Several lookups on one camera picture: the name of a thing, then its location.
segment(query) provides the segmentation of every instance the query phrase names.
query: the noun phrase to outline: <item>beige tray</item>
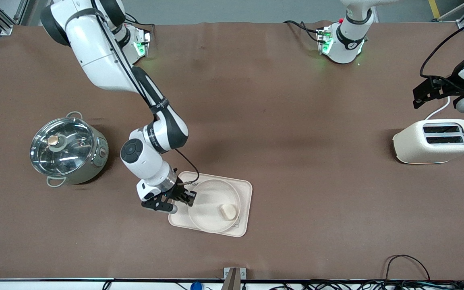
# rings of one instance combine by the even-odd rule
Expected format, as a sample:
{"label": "beige tray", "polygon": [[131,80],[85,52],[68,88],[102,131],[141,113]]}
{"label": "beige tray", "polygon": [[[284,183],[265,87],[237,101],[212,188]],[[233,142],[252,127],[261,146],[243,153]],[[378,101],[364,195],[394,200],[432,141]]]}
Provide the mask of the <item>beige tray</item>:
{"label": "beige tray", "polygon": [[[186,182],[195,179],[197,174],[190,171],[184,171],[180,173],[178,176],[183,182]],[[238,180],[234,178],[212,176],[200,173],[199,180],[189,185],[186,185],[186,188],[191,191],[200,182],[210,179],[223,180],[230,183],[230,185],[234,186],[234,188],[237,190],[237,193],[239,193],[239,200],[241,203],[241,210],[239,211],[238,219],[236,220],[234,225],[230,229],[218,234],[230,237],[242,237],[247,232],[248,215],[250,213],[250,202],[252,200],[252,184],[250,182],[247,182],[246,180]],[[191,219],[189,218],[189,213],[187,211],[187,205],[179,201],[175,201],[175,205],[178,207],[178,211],[175,214],[168,215],[169,223],[172,226],[179,226],[180,228],[200,231],[200,229],[198,229],[195,226],[195,224],[191,222]]]}

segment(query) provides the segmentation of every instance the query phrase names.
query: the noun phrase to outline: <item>blue object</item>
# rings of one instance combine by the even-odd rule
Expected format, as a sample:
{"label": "blue object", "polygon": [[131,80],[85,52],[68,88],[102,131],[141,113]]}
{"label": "blue object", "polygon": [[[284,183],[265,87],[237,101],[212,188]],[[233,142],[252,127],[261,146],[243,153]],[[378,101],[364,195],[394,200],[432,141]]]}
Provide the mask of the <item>blue object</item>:
{"label": "blue object", "polygon": [[191,284],[191,290],[202,290],[203,285],[200,282],[193,282]]}

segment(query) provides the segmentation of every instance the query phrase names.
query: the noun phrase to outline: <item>pot handle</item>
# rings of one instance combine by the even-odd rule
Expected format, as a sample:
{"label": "pot handle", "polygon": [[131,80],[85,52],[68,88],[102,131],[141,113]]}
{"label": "pot handle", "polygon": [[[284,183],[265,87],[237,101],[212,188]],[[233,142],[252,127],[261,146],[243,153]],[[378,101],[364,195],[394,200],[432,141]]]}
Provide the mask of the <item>pot handle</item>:
{"label": "pot handle", "polygon": [[[61,186],[62,184],[64,184],[64,182],[66,182],[66,179],[65,177],[62,177],[62,178],[54,178],[54,177],[51,177],[51,176],[48,176],[46,177],[46,184],[49,186],[49,187],[59,187]],[[57,185],[53,185],[51,184],[51,180],[62,180],[62,182],[60,182],[59,184]]]}
{"label": "pot handle", "polygon": [[83,120],[83,116],[82,116],[81,113],[78,112],[78,111],[69,112],[69,113],[66,115],[66,118],[69,118],[69,117],[71,117],[71,116],[74,115],[74,114],[79,114],[79,115],[80,115],[79,119],[80,119],[80,120]]}

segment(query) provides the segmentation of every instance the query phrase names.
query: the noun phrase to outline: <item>pot lid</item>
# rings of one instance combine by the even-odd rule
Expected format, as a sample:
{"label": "pot lid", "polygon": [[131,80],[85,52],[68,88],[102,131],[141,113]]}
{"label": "pot lid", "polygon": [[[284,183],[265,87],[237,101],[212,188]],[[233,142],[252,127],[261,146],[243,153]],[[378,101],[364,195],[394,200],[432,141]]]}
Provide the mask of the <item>pot lid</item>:
{"label": "pot lid", "polygon": [[94,134],[81,119],[53,120],[31,142],[33,167],[47,176],[63,176],[81,167],[92,153]]}

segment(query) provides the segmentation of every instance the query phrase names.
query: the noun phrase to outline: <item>table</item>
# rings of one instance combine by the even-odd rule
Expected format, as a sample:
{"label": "table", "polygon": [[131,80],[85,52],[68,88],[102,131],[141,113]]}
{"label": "table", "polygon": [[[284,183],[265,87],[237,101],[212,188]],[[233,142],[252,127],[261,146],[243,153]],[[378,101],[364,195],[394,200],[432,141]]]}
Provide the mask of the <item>table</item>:
{"label": "table", "polygon": [[[432,279],[464,279],[464,156],[396,161],[392,136],[442,101],[414,110],[423,60],[453,23],[373,25],[347,65],[286,24],[158,26],[140,66],[187,123],[182,151],[202,173],[250,181],[241,238],[170,226],[140,206],[118,151],[151,121],[133,93],[104,91],[41,27],[0,39],[0,278],[381,278],[388,257],[420,259]],[[426,72],[464,59],[464,33]],[[79,110],[109,141],[93,182],[48,188],[28,150],[48,121]],[[464,118],[449,107],[437,117]],[[163,155],[190,170],[176,152]],[[396,260],[390,278],[424,279]]]}

